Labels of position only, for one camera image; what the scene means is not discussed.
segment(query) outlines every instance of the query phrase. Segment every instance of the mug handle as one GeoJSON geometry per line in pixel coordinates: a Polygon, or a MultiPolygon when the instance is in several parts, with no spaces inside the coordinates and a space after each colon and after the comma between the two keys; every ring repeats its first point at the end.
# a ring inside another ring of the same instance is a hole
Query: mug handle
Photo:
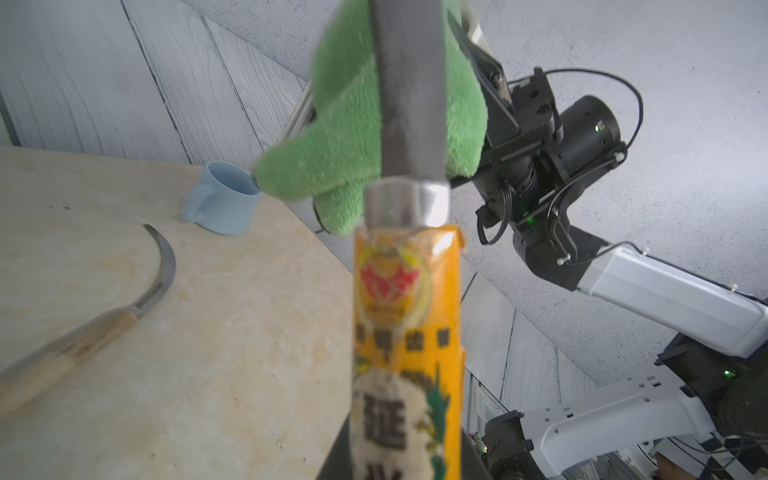
{"type": "Polygon", "coordinates": [[[181,214],[184,215],[184,219],[191,223],[197,223],[202,220],[203,214],[199,211],[200,205],[202,205],[203,201],[210,195],[216,194],[216,191],[216,188],[210,185],[195,185],[195,188],[192,189],[192,193],[187,199],[187,204],[184,205],[184,210],[181,212],[181,214]]]}

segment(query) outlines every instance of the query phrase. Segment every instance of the red logo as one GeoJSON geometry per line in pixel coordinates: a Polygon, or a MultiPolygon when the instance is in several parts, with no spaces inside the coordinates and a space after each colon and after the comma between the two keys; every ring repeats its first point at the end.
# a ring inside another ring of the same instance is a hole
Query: red logo
{"type": "Polygon", "coordinates": [[[360,279],[368,294],[377,300],[387,301],[403,298],[419,279],[419,274],[418,270],[406,270],[402,264],[397,266],[397,271],[390,277],[381,275],[370,263],[360,269],[360,279]]]}

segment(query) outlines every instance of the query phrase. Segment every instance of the table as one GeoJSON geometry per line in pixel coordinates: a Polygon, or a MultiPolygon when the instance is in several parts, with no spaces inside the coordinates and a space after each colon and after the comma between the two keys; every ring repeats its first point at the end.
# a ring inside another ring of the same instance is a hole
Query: table
{"type": "Polygon", "coordinates": [[[200,167],[0,148],[0,369],[174,285],[0,420],[2,478],[314,478],[349,411],[352,276],[279,200],[247,234],[180,212],[200,167]]]}

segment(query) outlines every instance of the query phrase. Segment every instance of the yellow package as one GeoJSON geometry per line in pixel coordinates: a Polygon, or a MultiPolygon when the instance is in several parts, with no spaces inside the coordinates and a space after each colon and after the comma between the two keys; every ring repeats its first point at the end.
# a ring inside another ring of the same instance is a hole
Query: yellow package
{"type": "Polygon", "coordinates": [[[458,480],[463,351],[459,228],[355,238],[356,480],[458,480]]]}

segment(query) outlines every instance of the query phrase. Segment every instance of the green cloth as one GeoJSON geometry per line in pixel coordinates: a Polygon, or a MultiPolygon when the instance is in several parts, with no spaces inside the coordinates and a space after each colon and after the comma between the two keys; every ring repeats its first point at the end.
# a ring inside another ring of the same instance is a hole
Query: green cloth
{"type": "MultiPolygon", "coordinates": [[[[461,18],[458,0],[444,7],[461,18]]],[[[445,16],[449,177],[477,170],[488,112],[472,66],[445,16]]],[[[368,0],[347,0],[313,56],[316,120],[269,149],[253,169],[259,188],[283,200],[314,197],[330,233],[351,233],[363,211],[363,188],[381,177],[379,79],[368,0]]]]}

